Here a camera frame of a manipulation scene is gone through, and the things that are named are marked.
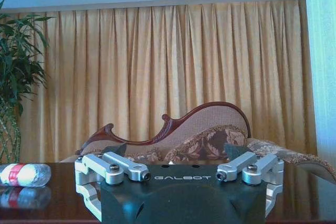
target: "green leaf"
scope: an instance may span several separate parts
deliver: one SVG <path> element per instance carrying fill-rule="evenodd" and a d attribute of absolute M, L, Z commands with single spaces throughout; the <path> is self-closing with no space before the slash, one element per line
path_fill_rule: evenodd
<path fill-rule="evenodd" d="M 23 112 L 23 106 L 21 103 L 18 104 L 18 107 L 19 107 L 19 115 L 21 116 L 22 115 L 22 112 Z"/>
<path fill-rule="evenodd" d="M 25 76 L 25 73 L 23 73 L 23 71 L 21 69 L 19 69 L 18 67 L 14 67 L 14 69 L 16 69 L 18 72 L 20 72 L 23 76 Z"/>
<path fill-rule="evenodd" d="M 12 67 L 12 56 L 11 55 L 6 55 L 5 57 L 5 62 L 7 64 L 7 68 L 11 68 Z"/>
<path fill-rule="evenodd" d="M 12 86 L 13 95 L 15 98 L 17 98 L 17 82 L 13 74 L 11 75 L 11 86 Z"/>
<path fill-rule="evenodd" d="M 34 52 L 33 50 L 30 50 L 30 49 L 34 48 L 37 53 L 42 54 L 42 52 L 36 46 L 31 44 L 27 39 L 23 39 L 23 41 L 25 42 L 26 48 L 29 51 Z"/>
<path fill-rule="evenodd" d="M 35 32 L 37 32 L 38 36 L 40 37 L 40 39 L 43 43 L 43 46 L 45 48 L 48 47 L 48 42 L 47 42 L 46 38 L 44 37 L 43 33 L 40 30 L 35 30 Z"/>
<path fill-rule="evenodd" d="M 5 54 L 8 53 L 8 45 L 7 45 L 6 40 L 4 38 L 0 39 L 0 47 L 2 48 L 2 50 L 4 51 Z"/>
<path fill-rule="evenodd" d="M 22 19 L 15 19 L 14 22 L 19 25 L 19 27 L 22 27 L 26 24 L 26 22 Z"/>
<path fill-rule="evenodd" d="M 26 64 L 25 65 L 25 69 L 27 71 L 27 74 L 30 76 L 30 74 L 31 74 L 31 65 L 30 64 Z"/>
<path fill-rule="evenodd" d="M 12 103 L 12 104 L 15 104 L 15 103 L 16 103 L 16 99 L 15 99 L 15 98 L 10 98 L 9 101 L 10 101 L 10 103 Z"/>
<path fill-rule="evenodd" d="M 1 10 L 1 8 L 2 8 L 4 2 L 5 2 L 5 0 L 2 0 L 2 1 L 0 2 L 0 10 Z"/>
<path fill-rule="evenodd" d="M 7 17 L 10 17 L 10 16 L 8 14 L 5 14 L 5 13 L 0 14 L 0 19 L 7 18 Z"/>
<path fill-rule="evenodd" d="M 25 91 L 25 93 L 30 94 L 32 92 L 31 90 L 32 89 L 30 88 L 30 86 L 26 85 L 26 91 Z"/>
<path fill-rule="evenodd" d="M 28 14 L 26 17 L 31 18 L 31 17 L 40 17 L 40 15 L 37 14 Z"/>
<path fill-rule="evenodd" d="M 41 18 L 35 18 L 35 21 L 47 21 L 53 17 L 41 17 Z"/>
<path fill-rule="evenodd" d="M 15 24 L 15 19 L 11 19 L 11 20 L 7 21 L 6 24 L 8 24 L 8 25 Z"/>
<path fill-rule="evenodd" d="M 14 29 L 9 25 L 0 24 L 0 32 L 3 32 L 5 36 L 12 36 L 14 34 Z"/>

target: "metal bracket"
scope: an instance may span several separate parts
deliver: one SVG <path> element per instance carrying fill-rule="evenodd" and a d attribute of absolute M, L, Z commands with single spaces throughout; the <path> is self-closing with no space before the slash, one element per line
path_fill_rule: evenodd
<path fill-rule="evenodd" d="M 80 156 L 75 161 L 76 192 L 83 195 L 85 206 L 101 221 L 101 202 L 97 190 L 90 184 L 106 181 L 109 185 L 123 182 L 124 173 L 130 180 L 147 181 L 151 175 L 144 164 L 138 164 L 114 152 L 95 156 L 88 154 Z"/>
<path fill-rule="evenodd" d="M 240 173 L 244 167 L 255 161 L 257 161 L 257 155 L 255 153 L 245 152 L 229 163 L 218 165 L 216 177 L 219 181 L 224 182 L 236 180 L 237 174 Z"/>
<path fill-rule="evenodd" d="M 227 164 L 220 164 L 216 177 L 219 181 L 232 181 L 242 172 L 242 180 L 247 185 L 259 185 L 261 181 L 267 182 L 266 211 L 268 216 L 273 209 L 277 194 L 282 192 L 284 161 L 273 154 L 267 154 L 257 161 L 257 156 L 246 152 Z"/>

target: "decorative pillow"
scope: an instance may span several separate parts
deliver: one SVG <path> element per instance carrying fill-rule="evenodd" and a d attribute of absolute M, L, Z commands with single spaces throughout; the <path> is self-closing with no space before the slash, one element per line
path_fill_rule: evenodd
<path fill-rule="evenodd" d="M 191 136 L 184 143 L 170 150 L 165 161 L 217 160 L 228 161 L 224 144 L 244 146 L 245 133 L 233 125 L 217 125 Z"/>
<path fill-rule="evenodd" d="M 136 163 L 162 161 L 161 151 L 157 147 L 154 147 L 151 150 L 148 150 L 144 154 L 133 153 L 133 154 L 128 154 L 125 157 Z"/>

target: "red label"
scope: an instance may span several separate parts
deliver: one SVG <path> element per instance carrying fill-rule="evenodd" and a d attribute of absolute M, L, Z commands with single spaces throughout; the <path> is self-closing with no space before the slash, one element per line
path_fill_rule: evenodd
<path fill-rule="evenodd" d="M 9 199 L 8 199 L 8 205 L 11 208 L 17 208 L 17 199 L 19 198 L 19 195 L 22 189 L 23 187 L 15 187 L 10 192 Z"/>
<path fill-rule="evenodd" d="M 21 168 L 24 166 L 25 164 L 17 164 L 17 165 L 14 165 L 12 169 L 10 169 L 8 180 L 11 186 L 19 185 L 17 181 L 17 174 L 20 172 Z"/>

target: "upholstered sofa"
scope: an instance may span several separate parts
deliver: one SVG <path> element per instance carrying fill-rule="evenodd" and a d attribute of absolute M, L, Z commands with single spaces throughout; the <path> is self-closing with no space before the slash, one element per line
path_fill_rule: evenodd
<path fill-rule="evenodd" d="M 79 155 L 100 153 L 107 146 L 127 143 L 125 156 L 136 162 L 176 161 L 192 159 L 225 159 L 225 143 L 243 145 L 257 155 L 273 153 L 288 163 L 336 184 L 336 173 L 328 162 L 320 158 L 296 153 L 270 141 L 251 137 L 245 114 L 237 106 L 227 102 L 202 104 L 180 119 L 162 116 L 164 125 L 150 140 L 133 142 L 116 136 L 113 124 L 107 124 L 82 145 L 75 155 L 62 162 L 73 162 Z"/>

